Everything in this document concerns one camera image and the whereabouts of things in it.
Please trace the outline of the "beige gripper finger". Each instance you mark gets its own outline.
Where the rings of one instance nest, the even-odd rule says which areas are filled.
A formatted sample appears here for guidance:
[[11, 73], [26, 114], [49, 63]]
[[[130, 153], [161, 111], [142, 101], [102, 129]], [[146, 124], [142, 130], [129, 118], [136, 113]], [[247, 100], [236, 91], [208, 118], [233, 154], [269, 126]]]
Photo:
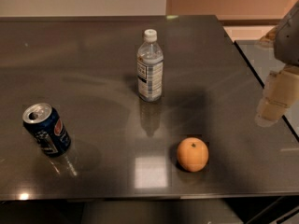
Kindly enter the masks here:
[[277, 74], [273, 85], [263, 88], [263, 97], [257, 106], [256, 123], [270, 127], [299, 100], [299, 67], [286, 64]]

